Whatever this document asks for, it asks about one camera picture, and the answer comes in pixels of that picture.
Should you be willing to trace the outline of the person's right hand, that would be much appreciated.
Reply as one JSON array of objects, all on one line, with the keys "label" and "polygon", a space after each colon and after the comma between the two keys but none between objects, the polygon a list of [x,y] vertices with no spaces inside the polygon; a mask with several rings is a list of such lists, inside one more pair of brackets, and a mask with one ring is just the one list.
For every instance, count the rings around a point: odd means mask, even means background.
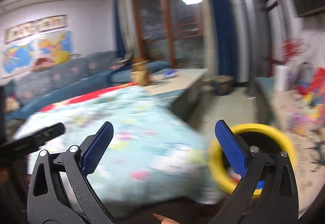
[{"label": "person's right hand", "polygon": [[180,224],[179,222],[175,221],[175,220],[172,220],[168,217],[165,217],[165,216],[162,216],[162,215],[159,215],[159,214],[154,214],[153,213],[153,216],[159,220],[161,222],[161,224]]}]

